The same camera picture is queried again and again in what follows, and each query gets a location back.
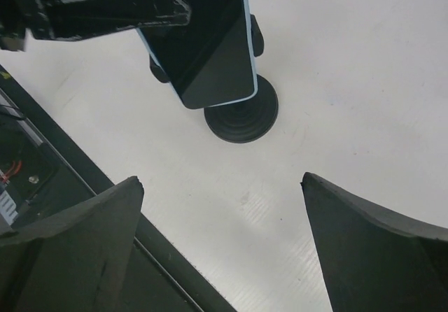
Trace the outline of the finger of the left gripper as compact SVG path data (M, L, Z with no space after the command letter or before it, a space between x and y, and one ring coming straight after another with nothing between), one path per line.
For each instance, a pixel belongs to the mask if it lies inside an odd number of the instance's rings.
M1 0L1 49L23 51L26 33L44 41L82 41L129 29L183 26L185 0Z

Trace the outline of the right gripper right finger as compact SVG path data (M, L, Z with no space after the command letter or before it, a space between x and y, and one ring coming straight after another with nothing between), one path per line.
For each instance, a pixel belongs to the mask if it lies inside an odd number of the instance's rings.
M314 173L301 186L333 311L447 310L447 229Z

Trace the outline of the phone with blue case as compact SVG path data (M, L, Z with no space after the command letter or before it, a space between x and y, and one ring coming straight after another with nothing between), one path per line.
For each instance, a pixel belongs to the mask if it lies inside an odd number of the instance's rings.
M186 0L185 26L140 29L151 59L186 108L245 101L258 91L249 0Z

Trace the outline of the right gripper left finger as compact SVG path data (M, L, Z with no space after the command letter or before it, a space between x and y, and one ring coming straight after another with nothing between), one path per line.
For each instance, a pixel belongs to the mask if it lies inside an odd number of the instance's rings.
M114 311L144 188L136 176L1 235L2 311Z

